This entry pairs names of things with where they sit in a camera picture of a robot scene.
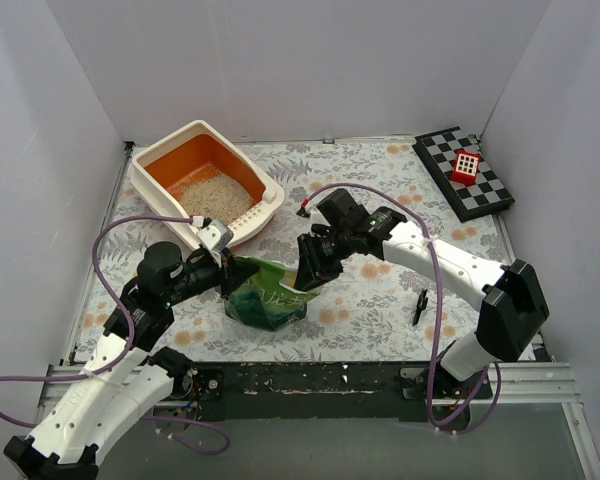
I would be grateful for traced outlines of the green cat litter bag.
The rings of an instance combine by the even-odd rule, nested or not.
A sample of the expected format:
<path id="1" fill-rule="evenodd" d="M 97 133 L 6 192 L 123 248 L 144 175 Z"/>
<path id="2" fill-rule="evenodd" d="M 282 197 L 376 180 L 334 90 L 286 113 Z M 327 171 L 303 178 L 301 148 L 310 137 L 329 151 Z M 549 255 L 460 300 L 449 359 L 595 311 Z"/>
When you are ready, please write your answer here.
<path id="1" fill-rule="evenodd" d="M 254 257 L 238 261 L 256 271 L 224 301 L 225 314 L 243 325 L 277 331 L 306 317 L 307 305 L 321 293 L 296 290 L 297 270 L 279 262 Z"/>

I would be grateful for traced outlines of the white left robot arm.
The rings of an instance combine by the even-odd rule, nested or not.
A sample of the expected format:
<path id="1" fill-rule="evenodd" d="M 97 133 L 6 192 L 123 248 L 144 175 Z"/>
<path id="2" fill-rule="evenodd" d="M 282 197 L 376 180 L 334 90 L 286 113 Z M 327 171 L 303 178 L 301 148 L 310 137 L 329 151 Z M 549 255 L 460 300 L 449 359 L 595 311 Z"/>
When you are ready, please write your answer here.
<path id="1" fill-rule="evenodd" d="M 229 250 L 204 248 L 184 258 L 167 241 L 151 245 L 123 288 L 90 360 L 51 413 L 5 456 L 27 479 L 94 479 L 111 447 L 153 406 L 185 398 L 193 362 L 153 348 L 174 321 L 174 306 L 208 290 L 228 296 L 257 272 Z"/>

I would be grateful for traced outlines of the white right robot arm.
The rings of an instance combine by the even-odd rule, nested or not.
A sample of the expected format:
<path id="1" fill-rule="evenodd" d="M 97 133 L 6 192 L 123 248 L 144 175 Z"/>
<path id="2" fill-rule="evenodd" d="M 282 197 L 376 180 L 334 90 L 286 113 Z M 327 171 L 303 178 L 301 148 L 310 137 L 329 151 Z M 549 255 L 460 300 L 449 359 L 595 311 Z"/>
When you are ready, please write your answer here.
<path id="1" fill-rule="evenodd" d="M 406 267 L 465 300 L 479 317 L 476 329 L 436 355 L 432 383 L 455 397 L 469 378 L 494 362 L 515 362 L 549 317 L 537 274 L 517 259 L 509 265 L 479 258 L 426 234 L 414 218 L 385 206 L 369 212 L 338 188 L 309 215 L 310 232 L 298 237 L 295 289 L 310 291 L 334 279 L 349 257 L 371 255 Z"/>

